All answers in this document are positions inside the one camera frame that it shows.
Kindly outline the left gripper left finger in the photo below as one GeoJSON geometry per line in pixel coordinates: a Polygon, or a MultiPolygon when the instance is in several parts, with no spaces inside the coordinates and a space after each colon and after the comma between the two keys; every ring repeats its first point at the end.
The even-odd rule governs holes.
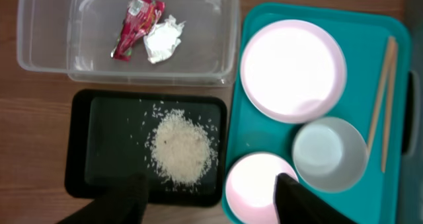
{"type": "Polygon", "coordinates": [[[147,177],[136,174],[123,186],[93,200],[59,224],[141,224],[148,198],[147,177]]]}

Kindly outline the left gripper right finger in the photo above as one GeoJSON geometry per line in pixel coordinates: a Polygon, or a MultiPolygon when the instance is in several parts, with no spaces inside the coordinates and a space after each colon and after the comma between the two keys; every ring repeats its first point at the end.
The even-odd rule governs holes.
{"type": "Polygon", "coordinates": [[[276,177],[274,203],[279,223],[354,223],[286,173],[276,177]]]}

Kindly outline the pink small bowl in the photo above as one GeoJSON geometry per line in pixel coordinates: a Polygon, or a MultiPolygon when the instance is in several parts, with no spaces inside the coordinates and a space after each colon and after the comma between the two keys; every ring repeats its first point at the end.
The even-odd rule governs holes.
{"type": "Polygon", "coordinates": [[[274,201],[279,174],[298,180],[292,166],[272,153],[245,155],[231,167],[225,183],[225,197],[229,209],[241,223],[279,222],[274,201]]]}

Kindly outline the grey bowl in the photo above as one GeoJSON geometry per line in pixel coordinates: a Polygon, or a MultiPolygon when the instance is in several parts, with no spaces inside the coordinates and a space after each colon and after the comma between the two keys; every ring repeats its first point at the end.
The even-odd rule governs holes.
{"type": "Polygon", "coordinates": [[[305,124],[297,132],[292,159],[306,184],[321,192],[337,193],[361,180],[369,152],[352,124],[341,118],[324,117],[305,124]]]}

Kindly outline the white plate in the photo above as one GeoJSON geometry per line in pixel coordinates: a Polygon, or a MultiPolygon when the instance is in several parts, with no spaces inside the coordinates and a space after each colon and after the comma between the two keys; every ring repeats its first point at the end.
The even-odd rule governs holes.
{"type": "Polygon", "coordinates": [[[327,114],[347,82],[344,53],[326,30],[304,20],[280,20],[248,41],[240,79],[250,102],[267,117],[300,124],[327,114]]]}

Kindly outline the white tissue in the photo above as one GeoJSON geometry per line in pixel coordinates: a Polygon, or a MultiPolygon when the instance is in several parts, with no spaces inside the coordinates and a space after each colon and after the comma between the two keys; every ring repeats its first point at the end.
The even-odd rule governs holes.
{"type": "Polygon", "coordinates": [[[179,38],[184,29],[184,22],[177,23],[170,15],[163,23],[153,26],[150,33],[144,36],[143,42],[150,63],[156,64],[169,59],[181,43],[179,38]]]}

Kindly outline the wooden chopstick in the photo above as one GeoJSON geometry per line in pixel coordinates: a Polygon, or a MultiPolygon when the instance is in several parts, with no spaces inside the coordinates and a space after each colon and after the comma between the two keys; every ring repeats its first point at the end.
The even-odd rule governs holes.
{"type": "Polygon", "coordinates": [[[375,139],[375,133],[377,129],[377,124],[379,121],[379,115],[381,111],[381,105],[383,96],[385,93],[385,86],[387,81],[387,75],[389,72],[389,67],[391,66],[391,62],[393,60],[394,54],[397,50],[397,42],[394,36],[389,36],[387,40],[387,45],[385,48],[385,55],[383,59],[383,65],[381,69],[381,73],[379,76],[379,82],[377,86],[377,92],[375,96],[375,102],[373,105],[373,113],[371,117],[371,123],[369,127],[369,133],[367,137],[367,151],[368,153],[371,153],[373,142],[375,139]]]}
{"type": "Polygon", "coordinates": [[[387,94],[385,102],[385,119],[383,130],[383,147],[381,154],[381,172],[385,173],[387,166],[387,156],[389,151],[389,140],[391,133],[391,119],[393,111],[393,98],[395,94],[395,81],[397,72],[397,58],[398,58],[398,44],[393,38],[393,52],[389,62],[388,80],[387,80],[387,94]]]}

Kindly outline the red snack wrapper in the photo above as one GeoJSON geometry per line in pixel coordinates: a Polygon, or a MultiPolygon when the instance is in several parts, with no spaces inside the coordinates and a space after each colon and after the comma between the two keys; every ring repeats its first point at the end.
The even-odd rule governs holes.
{"type": "Polygon", "coordinates": [[[131,0],[123,21],[120,37],[111,58],[129,61],[133,45],[157,24],[165,11],[165,3],[156,0],[131,0]]]}

